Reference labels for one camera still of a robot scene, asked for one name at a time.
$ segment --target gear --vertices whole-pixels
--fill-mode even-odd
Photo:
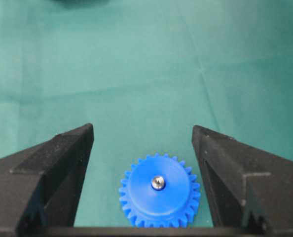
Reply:
[[[200,192],[191,167],[168,154],[147,156],[121,180],[119,201],[136,227],[186,227],[197,213]]]

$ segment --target spur gear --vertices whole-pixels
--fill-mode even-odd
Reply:
[[[131,165],[121,180],[119,201],[136,227],[186,227],[198,211],[197,176],[177,157],[147,156]]]

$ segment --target gear tooth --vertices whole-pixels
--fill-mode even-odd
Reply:
[[[128,202],[128,199],[127,199],[126,196],[121,196],[119,198],[119,201],[120,201],[121,205],[123,206],[123,205],[125,205]]]
[[[195,209],[197,209],[199,207],[199,202],[192,199],[192,200],[190,200],[189,205],[194,207]]]
[[[150,221],[146,221],[145,222],[145,227],[146,228],[150,228],[151,227],[151,222]]]
[[[131,174],[131,171],[125,171],[125,176],[126,176],[127,178],[129,178],[130,174]]]
[[[185,168],[185,170],[186,170],[186,173],[187,174],[190,174],[191,173],[191,167],[187,167],[187,168]]]
[[[193,223],[194,221],[194,216],[193,215],[189,215],[188,213],[186,213],[186,217],[189,223]]]
[[[189,175],[189,179],[191,180],[191,182],[194,182],[196,180],[196,178],[197,178],[197,175],[195,175],[195,174]]]
[[[193,183],[193,184],[191,185],[191,187],[192,187],[193,190],[196,190],[196,189],[199,189],[199,188],[200,188],[200,184],[198,184],[198,183]]]
[[[186,215],[182,215],[179,220],[180,227],[187,227],[187,217]]]
[[[125,189],[125,187],[121,187],[121,188],[119,188],[118,191],[119,191],[119,193],[120,193],[121,195],[125,195],[125,194],[126,194],[126,189]]]
[[[186,215],[187,215],[187,218],[188,218],[188,222],[192,223],[193,219],[194,219],[194,215],[195,215],[194,210],[191,209],[190,207],[188,207],[186,209]]]
[[[137,216],[136,213],[133,210],[131,210],[127,218],[132,219],[133,217],[136,217],[136,216]]]
[[[128,183],[127,179],[121,179],[120,182],[122,183],[123,187],[125,187]]]
[[[180,226],[178,220],[173,220],[173,221],[172,221],[172,226],[173,226],[174,228],[178,228],[178,227]]]
[[[200,199],[200,192],[193,192],[192,193],[192,198],[195,200],[199,200]]]
[[[137,219],[137,216],[132,216],[131,218],[129,218],[129,221],[132,226],[135,226],[136,219]]]
[[[144,222],[142,220],[141,217],[137,216],[136,222],[135,222],[135,226],[136,227],[143,227],[144,226]]]
[[[131,208],[131,206],[130,206],[130,204],[124,204],[123,206],[122,206],[122,210],[123,211],[127,211],[127,210],[129,210],[130,211],[130,208]]]
[[[161,225],[162,225],[164,228],[169,228],[169,227],[170,227],[170,222],[169,222],[169,221],[164,221],[163,223],[161,223]]]

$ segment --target green fabric surface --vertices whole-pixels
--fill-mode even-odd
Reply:
[[[77,226],[129,226],[119,181],[147,154],[202,184],[195,124],[293,160],[293,0],[0,0],[0,157],[87,122]]]

